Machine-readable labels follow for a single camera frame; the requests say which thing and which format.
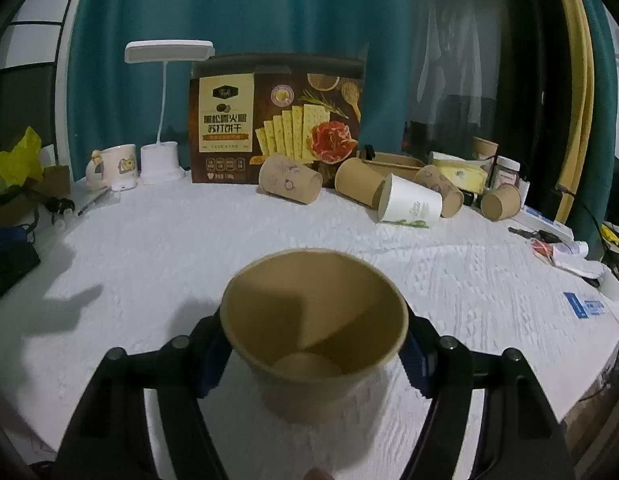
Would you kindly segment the white tablecloth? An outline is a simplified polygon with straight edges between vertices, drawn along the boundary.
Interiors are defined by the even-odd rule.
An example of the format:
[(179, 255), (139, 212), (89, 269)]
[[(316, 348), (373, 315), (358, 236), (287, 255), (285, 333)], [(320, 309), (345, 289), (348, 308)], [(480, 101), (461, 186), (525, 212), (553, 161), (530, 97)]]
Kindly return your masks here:
[(139, 186), (89, 209), (67, 229), (39, 229), (40, 265), (0, 300), (0, 393), (51, 446), (109, 349), (156, 350), (190, 332), (229, 281), (264, 260), (243, 304), (277, 300), (286, 319), (249, 320), (275, 344), (308, 341), (313, 295), (330, 311), (360, 308), (372, 279), (340, 271), (344, 255), (384, 274), (413, 312), (473, 350), (522, 351), (558, 417), (612, 363), (619, 305), (579, 318), (570, 295), (598, 300), (577, 276), (530, 244), (463, 208), (428, 229), (380, 223), (332, 192), (301, 205), (249, 185), (180, 180)]

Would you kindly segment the white tube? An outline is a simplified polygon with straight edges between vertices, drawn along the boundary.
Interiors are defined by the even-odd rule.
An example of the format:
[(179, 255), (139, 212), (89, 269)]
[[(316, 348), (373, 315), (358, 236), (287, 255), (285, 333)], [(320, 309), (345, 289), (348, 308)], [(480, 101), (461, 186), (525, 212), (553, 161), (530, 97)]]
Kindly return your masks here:
[(572, 240), (571, 242), (552, 243), (553, 252), (568, 256), (586, 258), (589, 253), (589, 246), (581, 240)]

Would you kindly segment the black keys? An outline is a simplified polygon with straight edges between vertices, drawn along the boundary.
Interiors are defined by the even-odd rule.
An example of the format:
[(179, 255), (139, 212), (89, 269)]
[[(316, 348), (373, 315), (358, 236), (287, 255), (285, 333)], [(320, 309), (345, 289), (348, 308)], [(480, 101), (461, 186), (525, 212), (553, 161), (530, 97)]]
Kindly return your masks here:
[(556, 236), (556, 234), (553, 234), (552, 232), (547, 232), (545, 230), (528, 231), (525, 229), (517, 229), (509, 226), (508, 231), (512, 234), (521, 236), (526, 240), (539, 240), (540, 242), (547, 244), (561, 242), (561, 240), (559, 239), (559, 237)]

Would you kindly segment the blue white flat box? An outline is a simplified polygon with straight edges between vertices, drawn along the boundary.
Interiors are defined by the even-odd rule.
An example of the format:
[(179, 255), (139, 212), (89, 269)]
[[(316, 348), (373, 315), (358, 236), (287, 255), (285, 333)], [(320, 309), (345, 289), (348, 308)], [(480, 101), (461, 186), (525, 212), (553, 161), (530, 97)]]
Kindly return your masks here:
[(573, 231), (564, 224), (544, 217), (540, 212), (528, 206), (522, 206), (520, 211), (513, 217), (515, 222), (532, 231), (543, 230), (549, 232), (561, 240), (561, 242), (573, 242)]

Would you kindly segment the small brown paper cup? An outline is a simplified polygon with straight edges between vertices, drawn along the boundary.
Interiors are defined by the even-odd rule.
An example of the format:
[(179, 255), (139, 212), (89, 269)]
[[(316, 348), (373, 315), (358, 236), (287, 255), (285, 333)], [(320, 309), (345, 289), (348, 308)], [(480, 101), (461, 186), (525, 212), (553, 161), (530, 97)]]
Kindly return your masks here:
[(520, 211), (522, 206), (521, 194), (518, 188), (509, 183), (500, 185), (489, 191), (481, 200), (481, 212), (491, 221), (505, 220)]

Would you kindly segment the black pen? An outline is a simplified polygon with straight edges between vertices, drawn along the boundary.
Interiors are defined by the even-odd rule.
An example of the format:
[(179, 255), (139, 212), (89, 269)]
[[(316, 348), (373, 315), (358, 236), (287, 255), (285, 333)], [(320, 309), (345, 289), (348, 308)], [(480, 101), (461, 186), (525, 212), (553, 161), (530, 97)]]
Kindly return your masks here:
[(75, 213), (75, 217), (82, 217), (89, 211), (90, 208), (95, 207), (97, 204), (100, 204), (105, 198), (108, 198), (110, 195), (110, 190), (108, 188), (104, 188), (103, 190), (98, 191), (93, 196), (88, 197), (85, 204), (78, 208), (78, 211)]

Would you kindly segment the teal curtain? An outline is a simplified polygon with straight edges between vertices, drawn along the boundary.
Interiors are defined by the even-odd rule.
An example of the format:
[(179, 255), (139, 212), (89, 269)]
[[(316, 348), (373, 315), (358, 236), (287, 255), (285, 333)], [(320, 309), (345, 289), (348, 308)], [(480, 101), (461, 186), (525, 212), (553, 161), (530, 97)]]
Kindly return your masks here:
[(617, 73), (614, 44), (601, 0), (583, 0), (594, 57), (594, 105), (587, 152), (569, 226), (598, 259), (602, 244), (597, 229), (605, 220), (615, 163)]
[[(402, 148), (407, 120), (413, 0), (80, 0), (72, 30), (67, 118), (72, 169), (92, 151), (156, 140), (162, 67), (130, 65), (134, 40), (209, 40), (219, 54), (311, 53), (366, 64), (361, 136)], [(190, 67), (168, 65), (162, 136), (185, 141)]]

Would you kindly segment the lying brown patterned cup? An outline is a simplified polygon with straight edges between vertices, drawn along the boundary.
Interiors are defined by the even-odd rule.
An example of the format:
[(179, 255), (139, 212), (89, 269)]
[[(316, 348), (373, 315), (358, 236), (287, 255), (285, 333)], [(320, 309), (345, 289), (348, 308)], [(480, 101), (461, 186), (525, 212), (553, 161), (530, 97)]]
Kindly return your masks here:
[(459, 213), (465, 195), (442, 174), (439, 168), (434, 165), (424, 166), (416, 173), (415, 182), (441, 195), (443, 218), (453, 218)]

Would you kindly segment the white lid jar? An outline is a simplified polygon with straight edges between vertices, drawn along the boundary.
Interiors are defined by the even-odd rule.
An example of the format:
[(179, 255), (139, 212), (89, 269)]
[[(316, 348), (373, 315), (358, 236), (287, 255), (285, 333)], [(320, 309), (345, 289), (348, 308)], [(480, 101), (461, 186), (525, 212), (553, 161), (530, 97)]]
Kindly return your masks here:
[(497, 156), (492, 173), (492, 190), (496, 190), (503, 184), (517, 186), (519, 171), (520, 164), (518, 162), (505, 156)]

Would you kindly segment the cream cartoon mug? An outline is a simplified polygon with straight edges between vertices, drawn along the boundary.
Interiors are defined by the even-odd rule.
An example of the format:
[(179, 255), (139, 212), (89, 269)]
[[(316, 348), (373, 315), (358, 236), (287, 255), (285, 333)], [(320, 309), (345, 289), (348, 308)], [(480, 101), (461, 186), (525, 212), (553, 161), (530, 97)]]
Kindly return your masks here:
[(86, 166), (87, 186), (94, 191), (110, 188), (113, 192), (131, 190), (137, 185), (136, 146), (124, 144), (92, 151)]

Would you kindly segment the white desk lamp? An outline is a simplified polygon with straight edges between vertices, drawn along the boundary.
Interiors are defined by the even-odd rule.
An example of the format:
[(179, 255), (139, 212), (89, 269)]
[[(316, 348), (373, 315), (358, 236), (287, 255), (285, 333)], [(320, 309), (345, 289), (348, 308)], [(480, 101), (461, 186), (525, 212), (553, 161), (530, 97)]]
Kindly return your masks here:
[(204, 62), (214, 54), (214, 44), (209, 40), (136, 40), (125, 46), (124, 61), (127, 64), (160, 63), (162, 67), (161, 107), (156, 140), (140, 149), (140, 180), (144, 185), (157, 185), (185, 177), (185, 170), (180, 166), (177, 143), (162, 141), (168, 94), (168, 64)]

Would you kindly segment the yellow plastic bag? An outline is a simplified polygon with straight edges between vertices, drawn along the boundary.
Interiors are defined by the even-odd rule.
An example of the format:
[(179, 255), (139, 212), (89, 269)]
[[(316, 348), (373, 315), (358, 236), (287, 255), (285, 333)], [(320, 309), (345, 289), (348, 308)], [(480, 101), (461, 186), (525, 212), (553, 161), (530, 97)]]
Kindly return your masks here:
[(28, 127), (11, 151), (0, 152), (0, 177), (6, 185), (23, 186), (29, 179), (36, 182), (44, 180), (41, 149), (42, 139), (32, 127)]

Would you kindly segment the plain brown paper cup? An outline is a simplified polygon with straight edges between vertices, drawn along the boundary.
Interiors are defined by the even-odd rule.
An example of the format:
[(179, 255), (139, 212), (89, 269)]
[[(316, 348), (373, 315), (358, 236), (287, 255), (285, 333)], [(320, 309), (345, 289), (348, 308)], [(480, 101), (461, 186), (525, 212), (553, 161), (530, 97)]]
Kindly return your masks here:
[(335, 190), (355, 202), (377, 209), (384, 178), (359, 158), (350, 158), (339, 167), (334, 178)]

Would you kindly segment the printed brown paper cup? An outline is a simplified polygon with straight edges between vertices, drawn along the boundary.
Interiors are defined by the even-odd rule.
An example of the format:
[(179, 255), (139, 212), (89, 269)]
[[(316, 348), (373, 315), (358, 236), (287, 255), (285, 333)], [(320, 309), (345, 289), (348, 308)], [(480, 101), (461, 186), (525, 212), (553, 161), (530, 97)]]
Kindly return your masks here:
[(323, 177), (282, 154), (273, 154), (261, 167), (259, 186), (266, 193), (307, 205), (316, 200), (323, 188)]

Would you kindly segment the brown cracker box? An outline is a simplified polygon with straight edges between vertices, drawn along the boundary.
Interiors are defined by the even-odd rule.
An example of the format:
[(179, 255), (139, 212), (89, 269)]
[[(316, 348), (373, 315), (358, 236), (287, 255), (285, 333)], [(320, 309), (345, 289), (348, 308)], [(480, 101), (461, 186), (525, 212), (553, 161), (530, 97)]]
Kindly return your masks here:
[(358, 151), (365, 64), (355, 58), (267, 53), (214, 56), (189, 82), (191, 179), (254, 184), (284, 155), (331, 186)]

